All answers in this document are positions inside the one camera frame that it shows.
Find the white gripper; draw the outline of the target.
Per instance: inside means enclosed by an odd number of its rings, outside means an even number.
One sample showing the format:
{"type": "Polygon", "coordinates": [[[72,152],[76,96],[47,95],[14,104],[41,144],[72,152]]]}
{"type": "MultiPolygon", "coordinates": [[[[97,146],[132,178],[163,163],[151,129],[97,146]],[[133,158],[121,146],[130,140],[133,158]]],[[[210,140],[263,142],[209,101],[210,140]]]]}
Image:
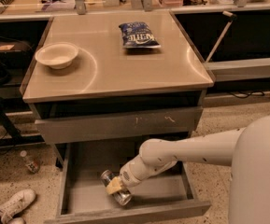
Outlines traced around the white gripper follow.
{"type": "Polygon", "coordinates": [[[119,176],[115,176],[106,186],[108,195],[112,195],[126,188],[137,186],[141,183],[141,180],[135,175],[133,161],[128,161],[120,169],[119,176]]]}

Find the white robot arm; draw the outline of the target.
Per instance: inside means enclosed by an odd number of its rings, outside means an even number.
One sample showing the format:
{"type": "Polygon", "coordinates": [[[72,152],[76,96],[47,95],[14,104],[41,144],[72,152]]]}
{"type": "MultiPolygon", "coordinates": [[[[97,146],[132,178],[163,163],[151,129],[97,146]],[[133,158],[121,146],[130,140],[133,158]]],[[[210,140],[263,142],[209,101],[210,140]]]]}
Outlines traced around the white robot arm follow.
{"type": "Polygon", "coordinates": [[[126,192],[179,161],[229,166],[228,223],[270,224],[270,116],[222,133],[178,141],[149,139],[110,179],[107,193],[126,192]]]}

